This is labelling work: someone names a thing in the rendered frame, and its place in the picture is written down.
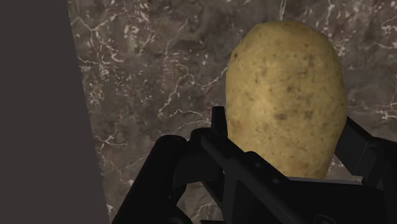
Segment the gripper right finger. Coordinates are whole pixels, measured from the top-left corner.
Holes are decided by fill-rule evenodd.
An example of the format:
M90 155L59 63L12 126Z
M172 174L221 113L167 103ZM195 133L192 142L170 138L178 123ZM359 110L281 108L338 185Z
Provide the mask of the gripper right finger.
M383 191L387 224L397 224L397 142L374 137L347 118L335 156L362 177L362 185Z

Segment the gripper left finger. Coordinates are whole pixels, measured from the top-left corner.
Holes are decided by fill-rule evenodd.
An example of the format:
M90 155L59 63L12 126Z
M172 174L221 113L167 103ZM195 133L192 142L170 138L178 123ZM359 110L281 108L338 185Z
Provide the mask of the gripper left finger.
M223 217L200 224L293 224L289 198L281 190L289 179L228 139L222 106L212 108L211 127L193 130L189 139L157 139L111 224L193 224L177 203L196 182Z

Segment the yellow-brown potato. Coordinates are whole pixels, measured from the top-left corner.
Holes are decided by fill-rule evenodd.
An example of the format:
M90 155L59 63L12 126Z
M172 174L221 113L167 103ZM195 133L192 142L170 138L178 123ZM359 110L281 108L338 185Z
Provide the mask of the yellow-brown potato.
M328 38L299 21L255 25L226 70L228 137L288 177L323 179L345 126L346 94Z

